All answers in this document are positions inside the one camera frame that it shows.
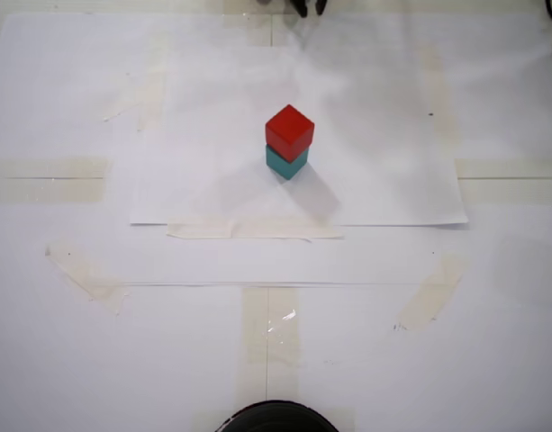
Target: stacked blocks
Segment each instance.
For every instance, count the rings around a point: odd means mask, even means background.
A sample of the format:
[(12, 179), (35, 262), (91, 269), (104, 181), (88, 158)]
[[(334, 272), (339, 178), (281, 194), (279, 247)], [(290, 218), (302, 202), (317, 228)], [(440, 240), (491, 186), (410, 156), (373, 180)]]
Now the stacked blocks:
[(286, 180), (308, 161), (314, 124), (292, 105), (287, 105), (266, 124), (267, 166)]

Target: tape strip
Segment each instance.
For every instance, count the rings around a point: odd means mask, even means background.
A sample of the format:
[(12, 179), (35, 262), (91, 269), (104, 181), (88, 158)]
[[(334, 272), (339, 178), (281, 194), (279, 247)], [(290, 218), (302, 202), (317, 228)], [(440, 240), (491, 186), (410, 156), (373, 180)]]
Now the tape strip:
[(264, 400), (297, 401), (300, 361), (295, 288), (243, 288), (236, 410)]
[(0, 204), (99, 203), (104, 193), (104, 179), (0, 178)]
[(453, 154), (461, 145), (462, 136), (452, 108), (444, 66), (435, 47), (421, 47), (418, 53), (433, 113), (430, 118), (434, 121), (436, 136), (443, 151), (448, 155)]
[(552, 205), (552, 179), (459, 180), (467, 204)]
[(158, 126), (161, 122), (170, 39), (169, 33), (159, 32), (150, 41), (149, 67), (139, 94), (141, 106), (138, 131)]
[(75, 247), (65, 243), (51, 243), (45, 255), (93, 300), (101, 302), (114, 314), (119, 314), (123, 298), (128, 293), (117, 281), (95, 274), (97, 267), (91, 265)]
[(167, 234), (179, 239), (340, 239), (342, 234), (318, 220), (273, 218), (225, 220), (185, 219), (167, 225)]
[(552, 159), (456, 159), (459, 179), (552, 179)]
[(408, 330), (425, 329), (451, 298), (466, 267), (460, 256), (443, 256), (438, 271), (423, 282), (398, 315), (398, 325)]
[(67, 157), (60, 159), (2, 159), (0, 178), (75, 179), (105, 178), (110, 167), (105, 157)]
[(268, 400), (297, 401), (301, 346), (299, 299), (295, 288), (268, 288)]
[(241, 350), (234, 412), (267, 396), (267, 309), (269, 288), (241, 289)]

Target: black round object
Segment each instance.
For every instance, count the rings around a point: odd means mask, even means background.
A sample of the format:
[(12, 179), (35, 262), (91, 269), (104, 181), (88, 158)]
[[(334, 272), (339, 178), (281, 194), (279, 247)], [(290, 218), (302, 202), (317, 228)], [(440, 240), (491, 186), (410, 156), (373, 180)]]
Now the black round object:
[(269, 400), (251, 405), (228, 421), (221, 432), (338, 432), (332, 424), (299, 403)]

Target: teal cube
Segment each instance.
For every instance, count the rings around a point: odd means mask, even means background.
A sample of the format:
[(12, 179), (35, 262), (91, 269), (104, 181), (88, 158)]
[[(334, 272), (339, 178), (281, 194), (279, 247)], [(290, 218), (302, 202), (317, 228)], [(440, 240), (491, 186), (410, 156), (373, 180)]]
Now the teal cube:
[(308, 161), (308, 151), (310, 151), (309, 148), (307, 148), (304, 153), (298, 156), (294, 162), (289, 163), (277, 153), (275, 153), (275, 151), (269, 146), (266, 146), (267, 166), (276, 171), (284, 179), (290, 180), (300, 169), (302, 169), (302, 167)]

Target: white paper sheet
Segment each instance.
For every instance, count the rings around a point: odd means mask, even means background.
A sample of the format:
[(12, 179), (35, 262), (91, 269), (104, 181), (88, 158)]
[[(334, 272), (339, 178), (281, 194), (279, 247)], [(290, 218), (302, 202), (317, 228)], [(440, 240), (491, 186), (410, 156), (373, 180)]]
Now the white paper sheet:
[[(367, 17), (369, 25), (375, 21)], [(331, 23), (322, 21), (320, 30)], [(400, 26), (385, 29), (380, 41), (343, 48), (209, 48), (209, 29), (195, 30), (190, 47), (172, 42), (163, 120), (144, 131), (131, 222), (198, 216), (465, 222), (453, 161), (434, 137), (414, 47), (403, 43)], [(180, 41), (171, 32), (169, 39)], [(316, 125), (308, 165), (289, 182), (265, 163), (266, 121), (286, 104)]]

